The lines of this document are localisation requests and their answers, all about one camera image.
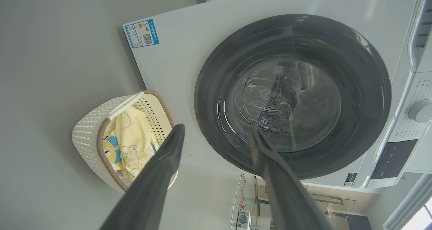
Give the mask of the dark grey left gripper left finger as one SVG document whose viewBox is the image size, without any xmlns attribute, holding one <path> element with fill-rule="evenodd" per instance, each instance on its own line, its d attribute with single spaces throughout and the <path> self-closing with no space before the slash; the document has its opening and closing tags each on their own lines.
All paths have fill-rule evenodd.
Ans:
<svg viewBox="0 0 432 230">
<path fill-rule="evenodd" d="M 171 178 L 179 168 L 185 126 L 177 124 L 108 215 L 101 230 L 157 230 Z"/>
</svg>

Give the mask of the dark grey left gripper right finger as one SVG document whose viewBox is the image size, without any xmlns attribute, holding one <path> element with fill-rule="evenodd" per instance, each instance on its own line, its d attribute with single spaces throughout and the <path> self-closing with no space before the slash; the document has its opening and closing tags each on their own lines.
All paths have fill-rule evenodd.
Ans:
<svg viewBox="0 0 432 230">
<path fill-rule="evenodd" d="M 250 127 L 253 167 L 264 179 L 276 230 L 332 230 L 287 162 L 257 126 Z"/>
</svg>

